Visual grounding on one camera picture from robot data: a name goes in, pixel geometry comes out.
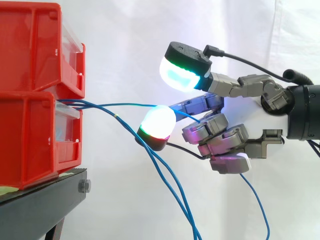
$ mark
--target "blue cable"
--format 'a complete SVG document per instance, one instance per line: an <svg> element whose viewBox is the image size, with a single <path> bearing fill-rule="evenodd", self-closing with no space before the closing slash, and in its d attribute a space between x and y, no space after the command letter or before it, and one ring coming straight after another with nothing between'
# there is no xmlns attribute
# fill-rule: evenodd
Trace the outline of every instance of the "blue cable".
<svg viewBox="0 0 320 240"><path fill-rule="evenodd" d="M266 216L266 213L265 213L265 210L264 210L264 207L262 206L262 203L258 197L258 194L256 192L256 190L254 189L254 187L251 185L251 183L245 178L245 176L240 173L240 176L243 178L243 180L249 185L249 187L251 188L252 192L254 193L255 195L255 198L257 199L258 203L259 203L259 206L260 206L260 209L261 209L261 212L262 212L262 215L263 215L263 218L264 218L264 221L265 221L265 225L266 225L266 229L267 229L267 235L266 235L266 240L269 239L270 237L270 227L269 227L269 223L268 223L268 220L267 220L267 216Z"/></svg>
<svg viewBox="0 0 320 240"><path fill-rule="evenodd" d="M151 105L151 104L140 104L140 103L110 103L110 104L95 105L95 104L93 104L93 103L89 103L89 102L86 102L86 101L83 101L83 100L77 100L77 99L62 99L62 100L59 100L59 101L61 101L61 102L78 102L78 103L81 103L81 102L84 103L84 102L85 102L85 103L88 103L88 104L86 104L86 105L76 104L76 103L69 103L69 104L68 104L69 106L79 107L79 108L78 108L79 110L88 109L88 108L98 108L98 109L101 109L101 108L102 108L101 110L105 111L105 110L107 110L107 109L105 109L105 108L103 108L103 107L108 107L108 106L126 106L126 105L127 105L127 106L140 106L140 107L155 107L155 106L156 106L156 105ZM186 117L189 117L189 118L195 120L195 121L198 122L198 123L200 122L198 119L196 119L196 118L194 118L194 117L192 117L192 116L190 116L190 115L188 115L188 114L186 114L186 113L184 113L184 112L177 111L177 110L174 110L174 111L175 111L176 113L179 113L179 114L182 114L182 115L184 115L184 116L186 116ZM177 200L178 204L180 205L180 207L181 207L184 215L186 216L186 218L187 218L188 221L190 222L190 224L191 224L191 226L192 226L192 230L194 230L194 229L196 230L196 235L197 235L198 239L201 240L202 238L201 238L201 236L200 236L200 234L199 234L199 232L198 232L198 230L197 230L197 228L196 228L196 226L195 226L195 223L194 223L194 221L193 221L194 219L193 219L193 217L192 217L191 210L190 210L190 208L189 208L189 205L188 205L188 202L187 202L187 199L186 199L186 195L184 194L184 190L183 190L183 188L182 188L182 186L181 186L178 178L176 177L176 175L175 175L174 172L172 171L172 169L169 167L169 165L168 165L159 155L157 155L157 154L136 134L136 132L135 132L127 123L125 123L125 122L124 122L121 118L119 118L118 116L116 117L116 119L121 123L122 126L124 126L124 128L126 128L131 134L133 134L136 138L138 138L139 141L143 144L143 146L144 146L144 148L146 149L146 151L148 152L148 149L149 149L150 152L152 153L152 155L155 156L155 157L168 169L168 171L171 173L173 179L175 180L175 182L176 182L176 184L177 184L177 186L178 186L178 188L179 188L179 190L180 190L180 192L181 192L181 196L182 196L183 202L184 202L184 204L185 204L185 206L186 206L186 208L187 208L187 211L186 211L186 209L184 208L181 200L180 200L179 197L177 196L176 192L172 189L172 187L170 186L170 184L167 182L167 180L166 180L165 178L163 179L163 178L161 177L160 173L162 174L162 172L160 171L160 169L159 169L160 173L159 173L159 171L158 171L161 179L162 179L163 182L166 184L166 186L169 188L169 190L170 190L171 193L173 194L174 198ZM259 199L259 196L258 196L256 190L254 189L254 187L251 185L251 183L245 178L245 176L244 176L242 173L240 173L240 176L241 176L241 177L243 178L243 180L249 185L249 187L250 187L251 190L253 191L253 193L254 193L254 195L255 195L258 203L259 203L259 206L260 206L260 209L261 209L261 212L262 212L264 221L265 221L265 225L266 225L266 228L267 228L266 240L269 240L269 237L270 237L270 227L269 227L269 223L268 223L268 220L267 220L267 216L266 216L264 207L262 206L262 203L261 203L261 201L260 201L260 199Z"/></svg>
<svg viewBox="0 0 320 240"><path fill-rule="evenodd" d="M76 102L77 99L61 99L59 100L60 102ZM90 106L83 106L82 104L74 104L74 103L68 103L67 105L69 106L74 106L74 107L79 107L79 110L83 110L83 109L89 109L91 108ZM125 103L109 103L109 104L101 104L98 105L100 107L111 107L111 106L139 106L139 107L156 107L157 105L152 105L152 104L140 104L140 103L131 103L131 102L125 102ZM186 116L194 121L196 121L197 123L200 123L200 121L196 118L194 118L193 116L190 116L189 114L183 112L183 111L178 111L178 110L174 110L172 109L175 113L177 114L181 114L183 116Z"/></svg>
<svg viewBox="0 0 320 240"><path fill-rule="evenodd" d="M187 201L187 198L186 198L186 195L184 193L184 190L177 178L177 176L174 174L174 172L172 171L172 169L169 167L169 165L160 157L158 156L142 139L140 136L138 136L138 134L126 123L124 122L119 116L115 115L113 112L105 109L104 107L102 106L99 106L99 105L96 105L96 104L93 104L93 103L90 103L90 102L87 102L87 101L84 101L84 100L78 100L78 99L62 99L62 100L59 100L60 102L78 102L78 103L83 103L83 104L86 104L85 107L91 107L91 108L97 108L97 109L100 109L106 113L108 113L109 115L115 117L115 119L118 120L118 122L120 122L120 124L125 128L127 129L133 136L135 136L139 141L140 143L144 146L145 150L147 151L147 153L149 154L158 174L160 175L162 181L165 183L165 185L169 188L169 190L171 191L171 193L173 194L174 198L177 200L178 204L180 205L184 215L186 216L186 218L188 219L188 221L190 222L191 226L192 226L192 232L193 232L193 239L194 240L202 240L201 236L200 236L200 233L199 231L197 230L196 228L196 225L195 225L195 221L194 221L194 218L192 216L192 213L191 213L191 210L190 210L190 207L189 207L189 204L188 204L188 201ZM180 190L180 193L181 193L181 196L182 196L182 199L183 199L183 202L185 204L185 207L186 209L184 208L181 200L179 199L178 195L176 194L176 192L174 191L174 189L171 187L171 185L168 183L168 181L166 180L165 176L163 175L163 173L161 172L154 156L156 156L156 158L169 170L169 172L171 173L173 179L175 180L175 182L177 183L177 186Z"/></svg>

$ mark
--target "white backdrop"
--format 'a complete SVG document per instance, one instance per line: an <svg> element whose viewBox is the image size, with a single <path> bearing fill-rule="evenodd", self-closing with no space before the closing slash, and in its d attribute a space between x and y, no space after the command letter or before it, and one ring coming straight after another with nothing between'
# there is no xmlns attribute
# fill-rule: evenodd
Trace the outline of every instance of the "white backdrop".
<svg viewBox="0 0 320 240"><path fill-rule="evenodd" d="M203 94L167 86L159 64L169 42L206 44L282 74L293 68L320 84L320 6L315 0L59 0L64 17L86 44L86 100L171 105ZM213 59L231 77L259 73ZM113 107L138 129L148 109ZM193 151L177 124L170 141ZM65 219L62 240L185 240L192 229L143 148L112 117L86 110L83 162L92 181L86 200ZM286 141L245 174L258 192L272 240L320 238L320 159L305 142ZM184 187L204 240L263 240L259 205L239 175L219 175L166 147L160 155Z"/></svg>

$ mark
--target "bolt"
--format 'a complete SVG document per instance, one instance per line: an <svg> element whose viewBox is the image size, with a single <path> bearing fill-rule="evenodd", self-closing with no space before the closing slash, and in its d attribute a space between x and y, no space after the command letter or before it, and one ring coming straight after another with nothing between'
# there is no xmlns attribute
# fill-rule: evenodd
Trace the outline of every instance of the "bolt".
<svg viewBox="0 0 320 240"><path fill-rule="evenodd" d="M86 179L86 180L81 180L79 182L79 192L80 193L90 193L91 190L91 180Z"/></svg>

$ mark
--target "green light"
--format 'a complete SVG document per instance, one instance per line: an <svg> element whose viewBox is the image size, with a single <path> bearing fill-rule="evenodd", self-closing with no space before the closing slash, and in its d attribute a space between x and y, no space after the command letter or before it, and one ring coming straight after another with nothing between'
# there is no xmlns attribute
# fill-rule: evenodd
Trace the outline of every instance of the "green light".
<svg viewBox="0 0 320 240"><path fill-rule="evenodd" d="M189 92L198 84L200 76L169 62L165 57L160 64L160 75L170 87Z"/></svg>
<svg viewBox="0 0 320 240"><path fill-rule="evenodd" d="M168 106L158 105L145 115L140 128L157 139L166 139L176 125L175 112Z"/></svg>

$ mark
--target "red plastic drawer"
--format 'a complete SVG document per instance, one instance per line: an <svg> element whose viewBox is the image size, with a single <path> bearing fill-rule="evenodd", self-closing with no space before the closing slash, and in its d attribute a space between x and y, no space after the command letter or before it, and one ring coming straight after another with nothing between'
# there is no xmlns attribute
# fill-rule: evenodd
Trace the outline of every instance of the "red plastic drawer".
<svg viewBox="0 0 320 240"><path fill-rule="evenodd" d="M85 46L56 3L0 1L0 91L85 97Z"/></svg>
<svg viewBox="0 0 320 240"><path fill-rule="evenodd" d="M0 92L0 186L24 189L81 164L82 112L57 103L49 92Z"/></svg>

